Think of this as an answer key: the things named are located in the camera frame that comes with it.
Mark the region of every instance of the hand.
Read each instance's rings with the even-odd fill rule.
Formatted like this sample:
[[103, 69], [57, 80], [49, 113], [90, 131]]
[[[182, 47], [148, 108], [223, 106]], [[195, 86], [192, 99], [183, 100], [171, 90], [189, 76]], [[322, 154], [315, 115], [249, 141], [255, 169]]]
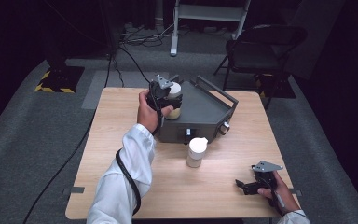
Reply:
[[[137, 122], [144, 125], [149, 132], [153, 132], [157, 129], [158, 115], [157, 111], [152, 109], [146, 101], [149, 90], [139, 93], [139, 107]], [[162, 115], [168, 116], [173, 111], [173, 106], [169, 105], [161, 109]]]
[[[281, 211], [283, 211], [284, 214], [289, 212], [294, 212], [296, 210], [300, 210], [300, 207], [295, 201], [295, 198], [292, 195], [292, 192], [290, 192], [289, 188], [287, 188], [287, 185], [283, 182], [281, 177], [278, 175], [277, 171], [273, 171], [273, 174], [275, 176], [275, 179], [277, 181], [277, 189], [276, 192], [281, 196], [283, 203], [284, 203], [284, 209], [281, 208]], [[264, 197], [267, 197], [269, 199], [272, 199], [272, 194], [270, 189], [263, 189], [260, 188], [257, 190], [257, 192], [260, 195], [263, 195]]]

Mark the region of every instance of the chair seat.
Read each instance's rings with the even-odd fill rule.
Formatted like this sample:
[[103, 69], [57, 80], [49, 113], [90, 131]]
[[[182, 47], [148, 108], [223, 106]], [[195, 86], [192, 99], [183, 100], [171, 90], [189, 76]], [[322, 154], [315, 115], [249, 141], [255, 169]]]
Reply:
[[252, 72], [253, 69], [273, 72], [281, 69], [274, 50], [263, 44], [240, 44], [230, 59], [232, 70], [239, 72]]

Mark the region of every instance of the wooden table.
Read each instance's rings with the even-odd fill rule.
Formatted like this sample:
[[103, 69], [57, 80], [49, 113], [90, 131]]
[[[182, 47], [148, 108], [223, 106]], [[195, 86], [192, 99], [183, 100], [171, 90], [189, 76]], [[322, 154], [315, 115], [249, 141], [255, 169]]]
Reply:
[[[89, 133], [66, 216], [87, 217], [101, 175], [122, 147], [123, 134], [136, 122], [138, 93], [143, 89], [106, 88]], [[267, 200], [244, 195], [235, 179], [255, 182], [251, 165], [269, 161], [282, 165], [282, 155], [260, 97], [254, 92], [229, 91], [239, 103], [230, 131], [208, 145], [199, 168], [186, 165], [187, 146], [158, 141], [153, 160], [153, 184], [134, 218], [276, 217]], [[279, 171], [289, 188], [285, 169]]]

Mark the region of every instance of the white lab coat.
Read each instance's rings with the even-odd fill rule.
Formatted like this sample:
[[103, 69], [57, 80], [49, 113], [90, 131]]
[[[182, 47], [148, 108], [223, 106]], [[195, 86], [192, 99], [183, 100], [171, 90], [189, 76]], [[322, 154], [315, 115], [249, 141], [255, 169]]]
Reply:
[[[141, 197], [145, 196], [152, 183], [151, 163], [155, 154], [156, 141], [143, 125], [135, 124], [123, 137], [120, 158], [135, 181]], [[94, 202], [89, 209], [87, 223], [130, 224], [136, 198], [132, 188], [113, 160], [112, 165], [101, 177]], [[288, 213], [279, 224], [310, 223], [305, 217]]]

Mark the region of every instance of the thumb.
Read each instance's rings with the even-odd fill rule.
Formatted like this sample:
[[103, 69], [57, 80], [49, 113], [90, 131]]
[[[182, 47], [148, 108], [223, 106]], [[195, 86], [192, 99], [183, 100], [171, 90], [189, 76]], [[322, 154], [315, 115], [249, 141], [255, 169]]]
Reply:
[[164, 117], [168, 116], [171, 112], [173, 112], [173, 106], [168, 105], [161, 109], [161, 113]]
[[270, 189], [260, 188], [260, 189], [257, 190], [257, 193], [260, 194], [260, 195], [263, 195], [266, 198], [272, 199], [272, 194], [271, 194]]

